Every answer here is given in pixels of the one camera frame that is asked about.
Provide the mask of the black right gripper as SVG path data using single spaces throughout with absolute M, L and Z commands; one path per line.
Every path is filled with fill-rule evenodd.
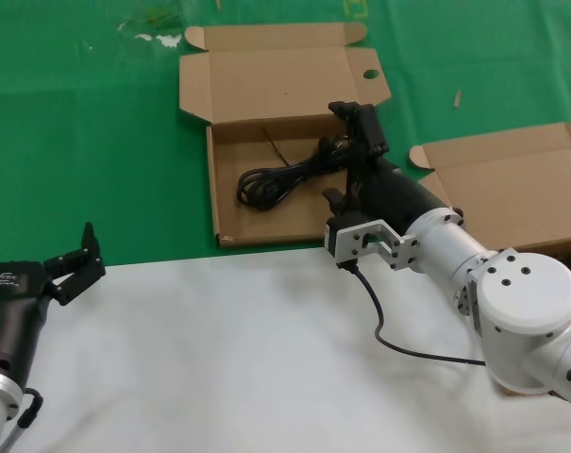
M 329 103 L 328 109 L 345 123 L 349 143 L 366 157 L 348 166 L 345 194 L 337 188 L 322 191 L 335 216 L 346 209 L 358 211 L 369 220 L 383 220 L 398 235 L 404 235 L 423 214 L 446 208 L 397 165 L 379 158 L 389 151 L 389 145 L 373 104 L 336 101 Z

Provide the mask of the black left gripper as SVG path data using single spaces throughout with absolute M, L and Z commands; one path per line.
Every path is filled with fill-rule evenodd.
M 0 374 L 27 383 L 51 298 L 66 306 L 105 274 L 91 222 L 77 250 L 44 264 L 0 262 Z

